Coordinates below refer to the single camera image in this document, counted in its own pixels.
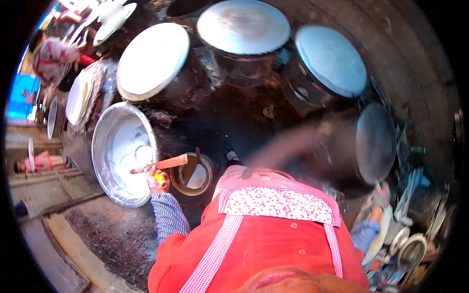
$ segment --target person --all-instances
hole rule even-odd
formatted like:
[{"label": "person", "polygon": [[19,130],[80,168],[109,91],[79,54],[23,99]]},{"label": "person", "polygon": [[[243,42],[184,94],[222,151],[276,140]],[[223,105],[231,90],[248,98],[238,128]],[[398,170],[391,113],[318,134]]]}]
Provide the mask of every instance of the person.
[{"label": "person", "polygon": [[42,30],[37,30],[29,43],[33,55],[32,67],[43,86],[58,86],[69,72],[72,64],[89,66],[94,59],[80,54],[85,47],[68,47],[55,38],[47,38]]},{"label": "person", "polygon": [[34,163],[36,169],[33,170],[29,158],[24,159],[21,162],[13,162],[13,170],[16,174],[19,173],[40,173],[52,170],[61,170],[66,168],[62,156],[50,156],[49,151],[46,150],[39,155],[34,157]]},{"label": "person", "polygon": [[[299,151],[296,143],[311,139],[303,130],[272,141],[249,167],[229,148],[227,169],[192,231],[169,193],[168,175],[150,170],[159,244],[148,276],[150,293],[368,292],[361,262],[380,232],[389,187],[377,183],[369,217],[349,233],[331,197],[257,165],[281,163]],[[272,158],[275,154],[282,158]],[[156,173],[165,177],[166,188]]]}]

